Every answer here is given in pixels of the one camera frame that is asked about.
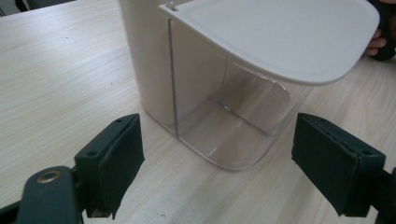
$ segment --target plastic dispenser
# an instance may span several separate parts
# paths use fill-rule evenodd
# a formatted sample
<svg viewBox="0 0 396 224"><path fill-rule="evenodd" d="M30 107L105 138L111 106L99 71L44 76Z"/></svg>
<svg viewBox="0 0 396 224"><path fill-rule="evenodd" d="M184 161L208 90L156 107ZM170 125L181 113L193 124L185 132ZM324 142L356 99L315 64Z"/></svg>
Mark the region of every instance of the plastic dispenser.
<svg viewBox="0 0 396 224"><path fill-rule="evenodd" d="M216 165L258 162L309 86L344 76L378 24L364 0L120 0L142 104Z"/></svg>

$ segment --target screw hole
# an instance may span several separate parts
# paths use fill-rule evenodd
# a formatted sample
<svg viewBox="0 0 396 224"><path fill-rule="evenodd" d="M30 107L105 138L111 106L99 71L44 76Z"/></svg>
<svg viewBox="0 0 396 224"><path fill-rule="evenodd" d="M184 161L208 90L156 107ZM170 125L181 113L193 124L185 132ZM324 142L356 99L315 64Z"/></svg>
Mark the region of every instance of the screw hole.
<svg viewBox="0 0 396 224"><path fill-rule="evenodd" d="M94 155L96 155L96 154L98 154L96 151L90 151L90 152L88 152L88 156L94 156Z"/></svg>
<svg viewBox="0 0 396 224"><path fill-rule="evenodd" d="M40 184L49 183L61 176L61 172L57 170L48 171L38 177L37 182Z"/></svg>

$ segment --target transparent plastic panel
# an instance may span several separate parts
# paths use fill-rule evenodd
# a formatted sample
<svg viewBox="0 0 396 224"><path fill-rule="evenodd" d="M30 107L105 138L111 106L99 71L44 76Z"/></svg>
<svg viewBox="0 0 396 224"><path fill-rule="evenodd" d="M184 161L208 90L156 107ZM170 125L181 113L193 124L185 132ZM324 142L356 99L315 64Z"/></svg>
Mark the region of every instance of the transparent plastic panel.
<svg viewBox="0 0 396 224"><path fill-rule="evenodd" d="M256 74L184 25L172 21L171 27L178 137L226 169L257 163L305 87Z"/></svg>

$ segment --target light wood grain surface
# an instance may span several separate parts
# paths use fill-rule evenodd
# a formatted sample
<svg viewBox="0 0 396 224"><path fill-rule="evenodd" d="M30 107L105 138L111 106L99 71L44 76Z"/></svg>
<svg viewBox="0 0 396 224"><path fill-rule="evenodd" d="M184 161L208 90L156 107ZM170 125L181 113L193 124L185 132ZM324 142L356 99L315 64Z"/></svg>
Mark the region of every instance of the light wood grain surface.
<svg viewBox="0 0 396 224"><path fill-rule="evenodd" d="M328 119L396 166L396 60L362 58L314 88L300 111ZM26 179L74 155L109 122L140 113L146 161L115 220L86 223L374 223L339 217L290 159L295 119L254 167L205 161L142 108L116 0L79 0L0 18L0 207Z"/></svg>

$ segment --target white lid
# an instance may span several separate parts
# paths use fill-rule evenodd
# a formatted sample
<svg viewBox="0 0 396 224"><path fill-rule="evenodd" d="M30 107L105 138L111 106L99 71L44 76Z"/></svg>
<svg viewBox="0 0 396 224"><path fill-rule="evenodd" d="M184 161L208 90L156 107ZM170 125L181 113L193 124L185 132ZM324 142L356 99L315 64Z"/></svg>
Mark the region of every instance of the white lid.
<svg viewBox="0 0 396 224"><path fill-rule="evenodd" d="M379 21L366 0L194 0L177 11L160 8L231 59L304 85L344 76Z"/></svg>

